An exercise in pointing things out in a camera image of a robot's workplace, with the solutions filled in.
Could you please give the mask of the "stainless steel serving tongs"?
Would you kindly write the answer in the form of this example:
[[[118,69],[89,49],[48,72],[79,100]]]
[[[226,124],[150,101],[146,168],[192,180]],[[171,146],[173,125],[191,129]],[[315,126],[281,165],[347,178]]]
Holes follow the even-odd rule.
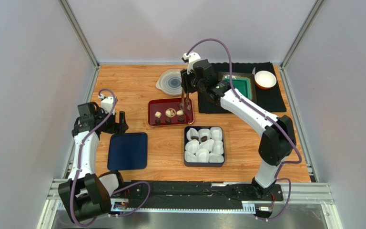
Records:
[[[190,100],[190,94],[186,93],[184,91],[184,89],[182,89],[182,94],[181,94],[181,101],[180,103],[183,103],[184,104],[184,109],[181,109],[183,111],[185,110],[191,110],[191,100]]]

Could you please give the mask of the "oval white chocolate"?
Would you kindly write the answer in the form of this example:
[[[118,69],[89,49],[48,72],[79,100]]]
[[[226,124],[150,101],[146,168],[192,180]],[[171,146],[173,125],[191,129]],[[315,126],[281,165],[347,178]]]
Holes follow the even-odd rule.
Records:
[[[181,116],[181,115],[183,115],[183,114],[184,114],[184,111],[183,111],[183,110],[178,110],[178,111],[176,112],[176,114],[177,114],[178,116]]]

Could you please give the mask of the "white cube chocolate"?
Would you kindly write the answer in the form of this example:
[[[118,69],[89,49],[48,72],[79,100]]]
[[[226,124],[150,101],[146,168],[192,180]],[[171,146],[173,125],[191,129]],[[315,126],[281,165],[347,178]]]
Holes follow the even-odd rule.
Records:
[[[161,116],[162,116],[162,113],[161,113],[161,112],[156,112],[156,113],[155,113],[155,117],[156,117],[156,118],[160,118]]]

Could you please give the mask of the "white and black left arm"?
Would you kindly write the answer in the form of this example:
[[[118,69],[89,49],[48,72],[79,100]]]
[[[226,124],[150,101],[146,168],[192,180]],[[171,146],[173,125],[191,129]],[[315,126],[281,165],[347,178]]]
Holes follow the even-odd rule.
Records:
[[[125,113],[115,121],[117,99],[109,96],[100,104],[89,102],[78,106],[72,136],[75,143],[74,158],[68,180],[59,184],[58,194],[72,223],[87,227],[98,216],[111,208],[111,195],[123,182],[118,171],[103,175],[95,173],[96,151],[101,133],[121,134],[128,129]]]

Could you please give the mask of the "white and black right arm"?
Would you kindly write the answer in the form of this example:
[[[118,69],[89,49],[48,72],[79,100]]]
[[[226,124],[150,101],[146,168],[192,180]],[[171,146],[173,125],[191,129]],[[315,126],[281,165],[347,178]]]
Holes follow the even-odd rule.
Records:
[[[290,117],[278,117],[247,99],[231,83],[219,81],[208,60],[183,61],[187,68],[181,70],[182,88],[185,94],[203,95],[208,101],[246,122],[261,138],[258,153],[261,165],[252,185],[260,192],[269,191],[277,181],[285,159],[296,150],[295,132]]]

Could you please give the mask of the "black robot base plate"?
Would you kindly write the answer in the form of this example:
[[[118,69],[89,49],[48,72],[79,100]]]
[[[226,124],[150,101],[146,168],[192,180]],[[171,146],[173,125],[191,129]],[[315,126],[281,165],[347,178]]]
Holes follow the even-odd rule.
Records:
[[[280,185],[257,197],[251,184],[194,181],[125,181],[130,188],[112,195],[112,201],[128,209],[240,210],[244,202],[273,202],[285,198]]]

